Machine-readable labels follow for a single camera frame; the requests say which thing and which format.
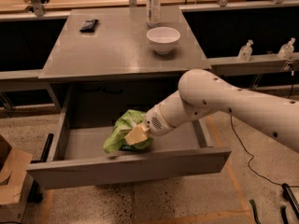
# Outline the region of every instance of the white bottle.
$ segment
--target white bottle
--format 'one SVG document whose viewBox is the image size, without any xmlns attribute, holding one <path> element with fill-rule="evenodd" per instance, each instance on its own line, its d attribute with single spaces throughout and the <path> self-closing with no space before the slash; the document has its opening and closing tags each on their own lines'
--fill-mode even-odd
<svg viewBox="0 0 299 224">
<path fill-rule="evenodd" d="M 147 23 L 149 27 L 157 27 L 160 23 L 161 0 L 147 0 Z"/>
<path fill-rule="evenodd" d="M 252 53 L 252 47 L 253 44 L 252 40 L 249 40 L 245 46 L 243 46 L 239 52 L 238 59 L 242 61 L 249 61 L 251 53 Z"/>
<path fill-rule="evenodd" d="M 295 38 L 292 37 L 287 44 L 282 45 L 278 53 L 278 57 L 280 59 L 284 59 L 284 60 L 290 59 L 294 51 L 294 46 L 292 45 L 294 42 L 295 42 Z"/>
</svg>

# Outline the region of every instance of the gray table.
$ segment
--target gray table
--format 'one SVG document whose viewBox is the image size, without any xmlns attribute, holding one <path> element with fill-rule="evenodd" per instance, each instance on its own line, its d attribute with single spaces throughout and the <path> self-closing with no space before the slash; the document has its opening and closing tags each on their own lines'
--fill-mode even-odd
<svg viewBox="0 0 299 224">
<path fill-rule="evenodd" d="M 95 33 L 82 34 L 91 19 L 100 21 Z M 211 68 L 178 7 L 162 7 L 161 26 L 181 34 L 168 55 L 150 48 L 144 7 L 72 10 L 39 78 L 84 81 Z"/>
</svg>

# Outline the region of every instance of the gray cabinet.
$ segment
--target gray cabinet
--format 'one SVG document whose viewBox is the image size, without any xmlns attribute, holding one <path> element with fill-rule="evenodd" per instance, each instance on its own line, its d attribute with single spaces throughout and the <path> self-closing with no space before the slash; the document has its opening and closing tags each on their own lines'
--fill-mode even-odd
<svg viewBox="0 0 299 224">
<path fill-rule="evenodd" d="M 29 174 L 45 189 L 102 185 L 220 172 L 227 147 L 201 147 L 199 125 L 186 123 L 141 153 L 106 154 L 103 144 L 127 109 L 147 111 L 176 88 L 177 78 L 77 83 L 69 87 L 48 162 Z"/>
</svg>

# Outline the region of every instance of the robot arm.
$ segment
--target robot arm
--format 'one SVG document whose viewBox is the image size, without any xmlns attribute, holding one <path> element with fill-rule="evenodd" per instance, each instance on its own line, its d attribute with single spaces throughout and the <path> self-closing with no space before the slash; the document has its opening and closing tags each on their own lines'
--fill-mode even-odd
<svg viewBox="0 0 299 224">
<path fill-rule="evenodd" d="M 146 114 L 152 135 L 164 135 L 184 122 L 215 111 L 228 113 L 299 153 L 299 102 L 243 90 L 205 70 L 185 73 L 178 91 Z"/>
</svg>

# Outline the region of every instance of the concrete floor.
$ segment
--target concrete floor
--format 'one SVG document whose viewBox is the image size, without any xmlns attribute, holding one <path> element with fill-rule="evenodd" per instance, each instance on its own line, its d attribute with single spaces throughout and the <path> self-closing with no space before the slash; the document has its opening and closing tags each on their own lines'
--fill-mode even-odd
<svg viewBox="0 0 299 224">
<path fill-rule="evenodd" d="M 55 133 L 59 114 L 51 105 L 18 108 L 6 118 L 0 111 L 1 134 L 38 160 L 48 133 Z M 237 133 L 255 155 L 252 167 L 278 183 L 299 185 L 299 155 L 243 122 L 233 119 Z M 28 203 L 23 224 L 90 223 L 255 223 L 253 199 L 263 224 L 283 223 L 280 206 L 287 206 L 289 223 L 298 223 L 282 197 L 282 188 L 261 179 L 248 167 L 250 156 L 235 137 L 230 117 L 221 112 L 206 118 L 215 146 L 232 150 L 223 170 L 156 181 L 43 191 L 41 203 Z M 293 189 L 299 200 L 299 189 Z"/>
</svg>

